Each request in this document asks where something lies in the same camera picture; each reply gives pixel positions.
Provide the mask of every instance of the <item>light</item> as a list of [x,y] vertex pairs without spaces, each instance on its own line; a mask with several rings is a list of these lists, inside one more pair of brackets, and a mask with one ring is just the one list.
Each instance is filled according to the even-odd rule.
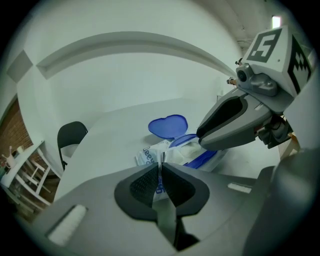
[[281,26],[281,17],[273,16],[272,17],[272,28],[279,28]]

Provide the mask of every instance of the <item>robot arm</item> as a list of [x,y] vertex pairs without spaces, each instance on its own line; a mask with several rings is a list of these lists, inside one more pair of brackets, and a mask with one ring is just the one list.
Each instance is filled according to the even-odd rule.
[[241,62],[238,87],[213,106],[197,130],[205,149],[232,148],[257,136],[270,149],[293,131],[281,116],[311,76],[295,37],[286,26],[261,32]]

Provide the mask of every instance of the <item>black chair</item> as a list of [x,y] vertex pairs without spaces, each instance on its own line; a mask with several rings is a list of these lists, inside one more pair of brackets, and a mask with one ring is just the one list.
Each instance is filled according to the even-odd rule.
[[69,145],[80,144],[87,133],[86,126],[79,121],[67,123],[60,128],[57,142],[63,170],[65,170],[67,163],[62,159],[61,149]]

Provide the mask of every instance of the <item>blue plastic lid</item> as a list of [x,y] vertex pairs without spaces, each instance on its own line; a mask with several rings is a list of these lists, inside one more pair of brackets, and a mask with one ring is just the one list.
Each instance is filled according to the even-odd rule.
[[151,121],[148,129],[162,139],[175,139],[186,133],[188,122],[184,116],[173,114],[166,118],[158,118]]

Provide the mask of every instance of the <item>white table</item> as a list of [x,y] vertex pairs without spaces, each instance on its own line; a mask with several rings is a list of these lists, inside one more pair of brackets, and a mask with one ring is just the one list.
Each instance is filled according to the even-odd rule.
[[[40,201],[42,201],[43,203],[50,205],[50,203],[45,200],[43,197],[41,197],[39,195],[41,188],[43,188],[43,184],[45,182],[45,179],[49,173],[50,170],[52,170],[59,178],[61,178],[61,175],[56,172],[52,166],[50,165],[50,163],[48,162],[48,160],[45,158],[43,152],[41,151],[41,149],[39,148],[39,146],[43,143],[43,140],[39,140],[38,142],[35,142],[32,146],[28,147],[25,149],[24,152],[20,153],[16,158],[15,158],[15,162],[16,165],[11,168],[9,170],[8,173],[5,173],[3,175],[3,177],[1,178],[1,186],[4,188],[9,188],[10,184],[12,183],[12,181],[14,179],[16,179],[27,191],[29,191],[34,197],[36,197],[37,199],[39,199]],[[47,169],[44,171],[44,174],[40,180],[39,183],[36,182],[37,184],[37,189],[36,191],[34,191],[32,188],[30,188],[28,186],[28,184],[19,176],[18,172],[20,170],[20,168],[23,166],[24,163],[28,163],[28,165],[30,165],[30,163],[28,162],[28,158],[35,152],[37,151],[38,154],[40,155],[40,157],[43,159],[43,161],[47,164]],[[35,182],[31,177],[29,177],[27,174],[23,173],[28,179],[29,181]]]
[[[135,155],[139,150],[163,140],[149,132],[150,121],[180,114],[186,118],[189,129],[196,130],[212,106],[212,102],[181,98],[105,113],[75,150],[54,200],[87,180],[136,166]],[[261,169],[279,161],[278,148],[268,149],[257,139],[230,149],[216,169],[224,174],[256,178]]]

